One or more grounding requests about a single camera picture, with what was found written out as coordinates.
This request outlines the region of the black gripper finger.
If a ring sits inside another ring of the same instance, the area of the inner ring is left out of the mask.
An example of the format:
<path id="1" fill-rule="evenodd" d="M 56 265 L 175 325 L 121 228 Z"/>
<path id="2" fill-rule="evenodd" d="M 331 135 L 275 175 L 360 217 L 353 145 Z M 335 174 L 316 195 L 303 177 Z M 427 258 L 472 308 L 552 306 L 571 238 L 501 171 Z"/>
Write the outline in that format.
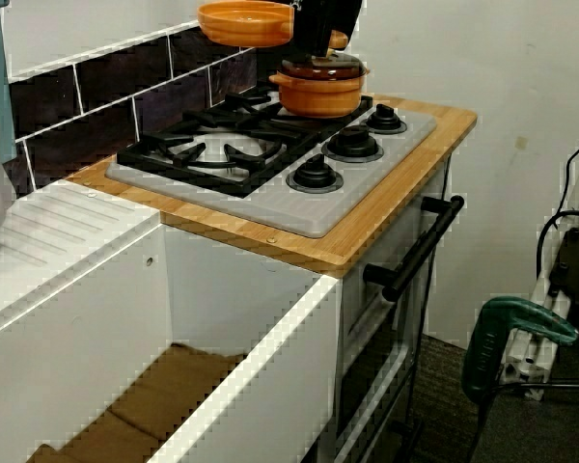
<path id="1" fill-rule="evenodd" d="M 293 42 L 301 51 L 324 56 L 332 32 L 335 1 L 296 0 L 292 2 Z"/>
<path id="2" fill-rule="evenodd" d="M 362 0 L 338 0 L 335 9 L 335 30 L 352 37 L 358 15 L 362 8 Z"/>

